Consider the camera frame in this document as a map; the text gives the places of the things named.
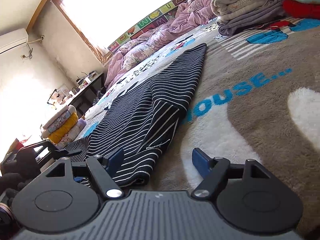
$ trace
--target window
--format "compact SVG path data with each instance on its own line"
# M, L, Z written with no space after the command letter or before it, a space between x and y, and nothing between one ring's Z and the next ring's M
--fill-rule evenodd
M130 27L170 0L52 0L100 62L107 47Z

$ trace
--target black and white striped fabric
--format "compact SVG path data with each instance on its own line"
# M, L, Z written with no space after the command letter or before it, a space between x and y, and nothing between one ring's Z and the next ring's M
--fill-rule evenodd
M69 143L67 150L81 149L72 161L95 154L124 150L124 163L113 177L119 186L145 184L161 154L172 142L185 117L204 62L207 45L186 50L166 69L115 98L90 135Z

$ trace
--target desk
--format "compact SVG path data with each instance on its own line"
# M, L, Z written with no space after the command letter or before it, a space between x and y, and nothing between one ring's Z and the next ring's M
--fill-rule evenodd
M73 97L69 98L66 101L67 105L73 105L77 100L82 99L84 103L88 104L89 106L92 106L92 102L90 102L85 96L84 93L90 89L95 95L97 95L97 90L94 89L93 84L95 84L99 79L101 79L101 87L104 86L104 75L103 72L97 75L89 84L87 84L84 88L80 89L78 93L76 93ZM80 110L79 107L76 107L77 112L79 112L81 115L84 113Z

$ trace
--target red cloth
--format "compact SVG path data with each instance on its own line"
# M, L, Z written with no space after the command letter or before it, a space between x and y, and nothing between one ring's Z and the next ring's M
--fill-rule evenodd
M24 147L23 144L22 144L21 142L18 142L17 145L16 145L16 147L15 147L15 150L18 151L18 150L20 150L22 147Z
M320 20L320 5L299 3L293 0L283 1L284 10L295 18L311 18Z

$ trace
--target gray blanket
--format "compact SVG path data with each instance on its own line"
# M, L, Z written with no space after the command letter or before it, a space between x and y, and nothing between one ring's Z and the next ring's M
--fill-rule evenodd
M259 23L267 23L277 16L284 15L285 11L282 7L282 0L267 0L261 8L234 18L225 25L221 25L219 27L219 33L223 36L232 36L239 28Z

